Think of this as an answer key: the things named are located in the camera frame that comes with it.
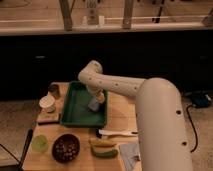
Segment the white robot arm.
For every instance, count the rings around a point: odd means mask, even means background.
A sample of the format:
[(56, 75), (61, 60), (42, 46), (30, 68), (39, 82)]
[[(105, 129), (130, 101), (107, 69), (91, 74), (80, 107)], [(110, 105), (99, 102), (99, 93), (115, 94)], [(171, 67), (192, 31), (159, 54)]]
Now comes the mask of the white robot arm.
[(78, 80), (99, 101), (105, 90), (134, 100), (142, 171), (193, 171), (181, 95), (172, 82), (105, 75), (95, 60)]

